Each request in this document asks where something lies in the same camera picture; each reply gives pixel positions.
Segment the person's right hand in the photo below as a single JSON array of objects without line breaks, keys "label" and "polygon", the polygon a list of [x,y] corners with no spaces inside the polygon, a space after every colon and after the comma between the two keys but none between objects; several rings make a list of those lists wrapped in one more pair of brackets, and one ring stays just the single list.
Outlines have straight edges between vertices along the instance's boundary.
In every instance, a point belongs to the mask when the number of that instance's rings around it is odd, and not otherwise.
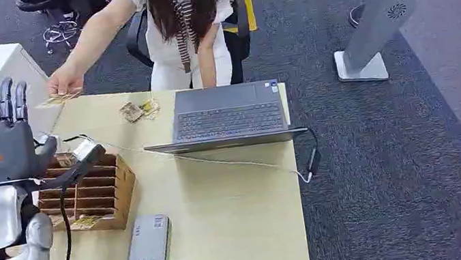
[{"label": "person's right hand", "polygon": [[48,95],[50,97],[66,96],[83,90],[84,73],[75,65],[64,63],[48,80]]}]

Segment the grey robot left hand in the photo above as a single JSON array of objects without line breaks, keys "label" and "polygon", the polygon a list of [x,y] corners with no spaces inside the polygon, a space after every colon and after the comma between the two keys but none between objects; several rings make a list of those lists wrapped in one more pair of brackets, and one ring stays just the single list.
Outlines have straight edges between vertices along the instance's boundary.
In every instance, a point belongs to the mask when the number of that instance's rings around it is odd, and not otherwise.
[{"label": "grey robot left hand", "polygon": [[28,120],[27,83],[0,84],[0,183],[44,176],[57,150],[58,140],[47,136],[36,143]]}]

